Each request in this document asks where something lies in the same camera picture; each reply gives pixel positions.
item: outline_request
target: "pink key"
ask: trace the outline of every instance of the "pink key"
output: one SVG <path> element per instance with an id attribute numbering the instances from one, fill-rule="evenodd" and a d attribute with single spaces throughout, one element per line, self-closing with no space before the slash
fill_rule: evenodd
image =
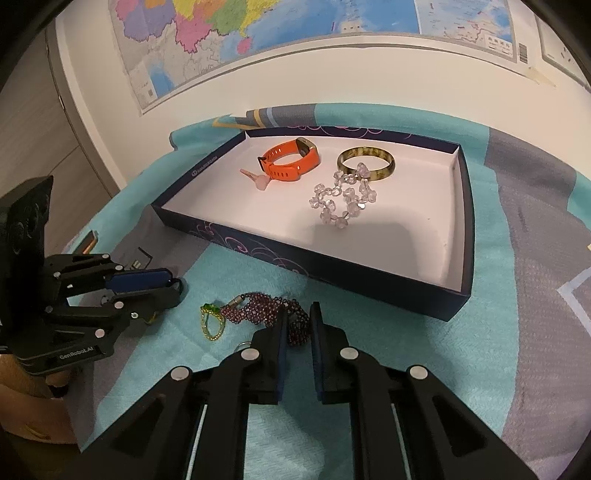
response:
<path id="1" fill-rule="evenodd" d="M 271 178 L 266 174 L 255 175 L 254 173 L 251 173 L 248 170 L 244 170 L 242 168 L 240 169 L 240 172 L 242 172 L 249 179 L 251 179 L 259 190 L 265 190 L 267 188 L 267 185 L 269 185 L 269 182 L 271 181 Z"/>

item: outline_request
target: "teal cloth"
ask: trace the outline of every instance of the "teal cloth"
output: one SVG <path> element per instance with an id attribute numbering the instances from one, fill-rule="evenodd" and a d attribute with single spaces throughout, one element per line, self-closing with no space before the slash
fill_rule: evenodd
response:
<path id="1" fill-rule="evenodd" d="M 159 378 L 176 365 L 217 365 L 250 338 L 250 324 L 228 325 L 221 340 L 206 340 L 199 307 L 261 290 L 297 298 L 308 308 L 318 300 L 326 323 L 343 327 L 352 345 L 383 364 L 430 368 L 491 428 L 501 434 L 514 396 L 518 353 L 514 255 L 494 172 L 483 166 L 489 130 L 473 122 L 414 109 L 360 104 L 316 106 L 323 125 L 383 128 L 426 135 L 462 145 L 476 212 L 472 298 L 449 323 L 405 312 L 260 260 L 210 245 L 185 279 L 189 294 L 163 321 L 151 326 L 96 408 L 90 440 L 104 431 Z M 178 149 L 146 169 L 90 223 L 99 232 L 95 250 L 109 251 L 181 173 L 237 133 L 211 121 L 174 132 Z M 309 345 L 288 355 L 284 400 L 255 406 L 249 415 L 245 479 L 352 478 L 348 410 L 316 401 Z"/>
<path id="2" fill-rule="evenodd" d="M 591 230 L 591 180 L 577 172 L 577 181 L 570 194 L 567 210 Z"/>

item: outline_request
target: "ring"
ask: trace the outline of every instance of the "ring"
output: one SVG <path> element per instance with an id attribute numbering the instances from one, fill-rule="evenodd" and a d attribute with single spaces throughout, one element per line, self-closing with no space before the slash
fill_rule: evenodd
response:
<path id="1" fill-rule="evenodd" d="M 250 342 L 242 342 L 239 343 L 236 348 L 234 349 L 234 353 L 239 352 L 240 350 L 244 350 L 245 348 L 249 348 L 251 345 Z"/>
<path id="2" fill-rule="evenodd" d="M 377 147 L 355 147 L 345 150 L 339 155 L 339 158 L 337 158 L 336 166 L 340 171 L 347 175 L 355 174 L 355 168 L 349 168 L 343 162 L 353 157 L 363 157 L 365 155 L 368 157 L 378 157 L 388 162 L 387 167 L 380 168 L 379 170 L 370 170 L 369 173 L 371 175 L 369 176 L 369 181 L 383 180 L 389 177 L 394 171 L 394 168 L 396 168 L 396 162 L 394 161 L 392 154 Z"/>
<path id="3" fill-rule="evenodd" d="M 220 323 L 220 328 L 215 335 L 212 335 L 207 328 L 207 321 L 209 320 L 210 315 L 217 318 L 217 321 Z M 201 330 L 203 331 L 203 334 L 207 340 L 211 340 L 212 342 L 218 340 L 222 336 L 225 327 L 226 319 L 220 313 L 220 309 L 218 307 L 210 303 L 206 303 L 201 307 Z"/>

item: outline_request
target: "screw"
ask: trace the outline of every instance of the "screw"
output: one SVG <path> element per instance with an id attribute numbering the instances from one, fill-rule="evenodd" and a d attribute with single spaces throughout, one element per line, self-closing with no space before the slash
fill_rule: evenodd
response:
<path id="1" fill-rule="evenodd" d="M 353 347 L 348 346 L 340 351 L 340 356 L 345 360 L 355 360 L 359 356 L 359 352 Z"/>
<path id="2" fill-rule="evenodd" d="M 177 382 L 184 380 L 189 376 L 189 369 L 187 367 L 176 367 L 170 372 L 170 377 Z"/>
<path id="3" fill-rule="evenodd" d="M 425 367 L 423 367 L 422 365 L 414 365 L 413 367 L 410 368 L 408 373 L 410 373 L 411 377 L 413 377 L 417 380 L 425 380 L 427 378 L 427 375 L 429 374 L 427 372 L 427 369 Z"/>
<path id="4" fill-rule="evenodd" d="M 244 360 L 256 360 L 259 358 L 259 351 L 256 348 L 245 348 L 241 353 L 240 356 Z"/>

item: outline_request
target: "white wall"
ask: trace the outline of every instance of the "white wall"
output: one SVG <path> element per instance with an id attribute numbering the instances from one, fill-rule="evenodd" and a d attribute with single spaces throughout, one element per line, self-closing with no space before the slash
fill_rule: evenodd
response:
<path id="1" fill-rule="evenodd" d="M 532 143 L 591 178 L 591 94 L 541 60 L 533 14 L 519 0 L 509 3 L 517 41 L 527 45 L 534 67 L 527 70 L 518 64 L 514 68 L 522 74 L 441 51 L 332 48 L 244 66 L 173 96 L 144 115 L 116 45 L 108 0 L 74 0 L 58 17 L 57 33 L 80 115 L 120 186 L 171 151 L 168 136 L 179 127 L 253 108 L 315 102 L 385 103 L 458 116 Z M 368 38 L 376 42 L 377 37 Z M 384 41 L 441 47 L 441 42 L 423 38 L 390 36 Z M 470 47 L 445 48 L 473 53 Z"/>

